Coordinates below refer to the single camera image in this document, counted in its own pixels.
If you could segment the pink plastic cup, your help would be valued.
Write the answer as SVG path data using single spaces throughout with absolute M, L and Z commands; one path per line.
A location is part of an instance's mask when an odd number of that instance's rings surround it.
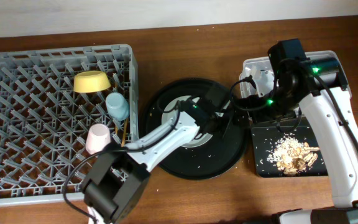
M 102 151 L 110 142 L 109 128 L 104 124 L 94 124 L 88 131 L 85 148 L 89 154 L 95 154 Z

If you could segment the black round tray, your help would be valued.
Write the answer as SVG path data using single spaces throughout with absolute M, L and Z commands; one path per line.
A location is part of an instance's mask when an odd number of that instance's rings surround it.
M 219 176 L 234 166 L 249 143 L 248 117 L 238 116 L 230 105 L 229 90 L 218 82 L 204 78 L 185 78 L 159 90 L 144 107 L 140 119 L 140 136 L 163 124 L 177 101 L 201 96 L 214 105 L 217 125 L 212 133 L 180 146 L 159 166 L 182 179 L 203 180 Z

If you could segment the grey plastic dishwasher rack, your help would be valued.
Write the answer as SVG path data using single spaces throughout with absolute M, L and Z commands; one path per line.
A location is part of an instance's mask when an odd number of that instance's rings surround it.
M 74 76 L 102 71 L 130 106 L 126 143 L 138 138 L 137 62 L 127 44 L 0 52 L 0 207 L 81 200 L 88 159 L 86 137 L 106 125 L 121 144 L 108 115 L 108 91 L 76 93 Z

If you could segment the grey round plate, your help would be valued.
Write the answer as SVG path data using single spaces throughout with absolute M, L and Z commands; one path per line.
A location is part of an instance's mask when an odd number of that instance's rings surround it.
M 195 96 L 179 96 L 164 108 L 161 123 L 166 130 L 162 147 L 196 148 L 210 142 L 228 123 L 224 113 L 207 113 L 208 105 Z

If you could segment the black rectangular tray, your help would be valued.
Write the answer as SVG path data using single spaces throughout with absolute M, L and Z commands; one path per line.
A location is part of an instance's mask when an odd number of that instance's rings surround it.
M 284 176 L 278 171 L 273 164 L 267 162 L 268 151 L 272 146 L 284 135 L 291 134 L 300 142 L 308 142 L 310 146 L 319 147 L 314 132 L 307 122 L 306 118 L 301 120 L 300 125 L 290 133 L 282 133 L 276 125 L 272 123 L 260 123 L 251 128 L 252 142 L 254 147 L 255 168 L 256 173 L 265 178 L 269 177 L 289 177 Z M 327 176 L 328 172 L 324 164 L 321 151 L 318 152 L 318 159 L 313 164 L 313 167 L 302 172 L 300 175 L 292 177 L 306 177 L 306 176 Z

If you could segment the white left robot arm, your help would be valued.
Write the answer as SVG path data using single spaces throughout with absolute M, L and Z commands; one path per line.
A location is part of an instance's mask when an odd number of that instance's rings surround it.
M 116 223 L 139 201 L 151 171 L 179 147 L 206 146 L 217 137 L 227 96 L 215 90 L 176 103 L 176 115 L 143 138 L 117 147 L 111 143 L 96 152 L 91 170 L 81 183 L 90 223 Z

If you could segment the light blue plastic cup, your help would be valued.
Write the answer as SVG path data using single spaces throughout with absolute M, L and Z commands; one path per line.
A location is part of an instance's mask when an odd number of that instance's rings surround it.
M 123 121 L 129 116 L 129 104 L 124 96 L 118 92 L 112 92 L 106 97 L 106 109 L 108 114 L 118 120 Z

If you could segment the clear plastic bin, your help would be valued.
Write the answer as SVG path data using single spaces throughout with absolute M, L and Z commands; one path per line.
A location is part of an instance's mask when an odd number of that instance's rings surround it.
M 311 60 L 335 58 L 339 63 L 339 71 L 345 75 L 339 58 L 332 50 L 306 52 L 305 55 Z M 242 66 L 243 69 L 239 79 L 252 77 L 254 85 L 249 82 L 241 83 L 241 98 L 248 98 L 252 95 L 262 98 L 273 90 L 274 73 L 268 57 L 247 59 Z

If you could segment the food scraps pile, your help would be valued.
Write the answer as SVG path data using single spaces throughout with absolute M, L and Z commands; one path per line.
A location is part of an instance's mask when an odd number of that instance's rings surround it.
M 273 164 L 284 176 L 297 176 L 313 167 L 319 151 L 319 147 L 300 142 L 287 134 L 268 151 L 267 162 Z

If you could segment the yellow plastic bowl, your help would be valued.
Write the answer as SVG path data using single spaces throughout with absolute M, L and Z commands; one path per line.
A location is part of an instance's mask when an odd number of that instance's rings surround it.
M 105 72 L 87 71 L 74 76 L 73 90 L 77 93 L 94 93 L 111 87 Z

